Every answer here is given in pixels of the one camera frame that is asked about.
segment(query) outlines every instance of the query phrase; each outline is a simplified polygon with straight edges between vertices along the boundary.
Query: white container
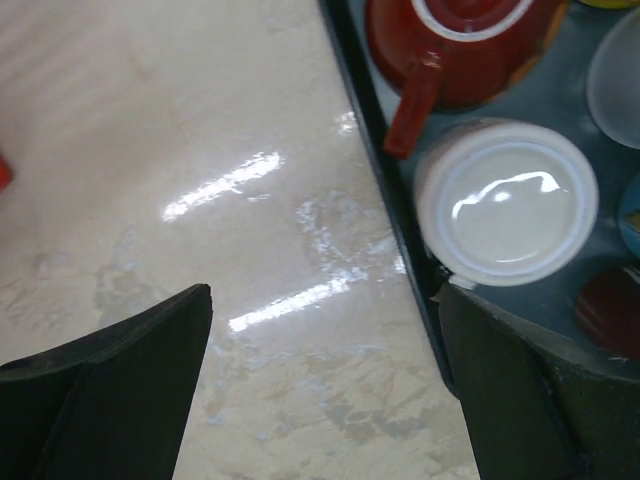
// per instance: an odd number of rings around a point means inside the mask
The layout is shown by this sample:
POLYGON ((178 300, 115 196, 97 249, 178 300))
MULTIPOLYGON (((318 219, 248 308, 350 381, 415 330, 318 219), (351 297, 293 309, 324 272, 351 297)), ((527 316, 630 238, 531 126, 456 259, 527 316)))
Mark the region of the white container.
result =
POLYGON ((607 136, 640 149, 640 8, 600 42, 587 74, 587 103, 607 136))
POLYGON ((425 243, 454 273, 451 283, 515 286, 580 251, 598 186, 582 152, 559 133, 483 119, 449 131, 425 154, 414 199, 425 243))

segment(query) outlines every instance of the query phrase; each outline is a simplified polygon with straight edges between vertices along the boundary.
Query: red mug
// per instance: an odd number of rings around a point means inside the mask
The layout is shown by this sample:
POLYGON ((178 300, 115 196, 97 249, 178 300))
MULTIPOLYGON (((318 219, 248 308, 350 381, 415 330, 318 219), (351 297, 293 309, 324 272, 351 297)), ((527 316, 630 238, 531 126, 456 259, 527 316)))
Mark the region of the red mug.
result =
POLYGON ((367 0, 371 54, 402 91, 385 151, 407 158, 434 107, 478 105, 524 77, 568 6, 568 0, 367 0))

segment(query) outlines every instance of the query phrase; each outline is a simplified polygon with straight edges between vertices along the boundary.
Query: marble floor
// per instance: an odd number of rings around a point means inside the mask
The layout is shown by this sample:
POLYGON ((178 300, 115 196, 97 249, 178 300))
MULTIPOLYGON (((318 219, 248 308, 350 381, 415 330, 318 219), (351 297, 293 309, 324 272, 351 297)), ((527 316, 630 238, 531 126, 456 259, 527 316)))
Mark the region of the marble floor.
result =
POLYGON ((197 282, 176 479, 477 478, 315 0, 1 0, 0 362, 197 282))

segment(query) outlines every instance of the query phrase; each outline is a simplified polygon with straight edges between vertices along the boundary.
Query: mug handle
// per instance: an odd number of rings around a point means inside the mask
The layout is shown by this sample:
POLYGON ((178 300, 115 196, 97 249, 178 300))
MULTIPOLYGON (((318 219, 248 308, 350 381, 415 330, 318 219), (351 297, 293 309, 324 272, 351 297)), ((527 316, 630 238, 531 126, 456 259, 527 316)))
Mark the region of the mug handle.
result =
POLYGON ((436 53, 421 55, 411 62, 402 98, 383 148, 390 155, 406 159, 418 141, 433 109, 442 84, 442 61, 436 53))

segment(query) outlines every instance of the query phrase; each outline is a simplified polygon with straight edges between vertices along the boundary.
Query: red object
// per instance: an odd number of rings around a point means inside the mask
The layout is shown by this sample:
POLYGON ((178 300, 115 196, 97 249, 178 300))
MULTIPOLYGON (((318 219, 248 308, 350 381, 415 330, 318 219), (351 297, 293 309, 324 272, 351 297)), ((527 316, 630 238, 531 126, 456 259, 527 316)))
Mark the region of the red object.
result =
POLYGON ((402 91, 385 150, 407 158, 432 108, 478 105, 524 77, 553 41, 568 5, 567 0, 367 0, 371 54, 402 91))
POLYGON ((624 266, 595 276, 576 302, 576 323, 597 346, 640 361, 640 270, 624 266))
POLYGON ((11 183, 12 178, 11 170, 4 160, 0 158, 0 191, 4 190, 4 188, 11 183))

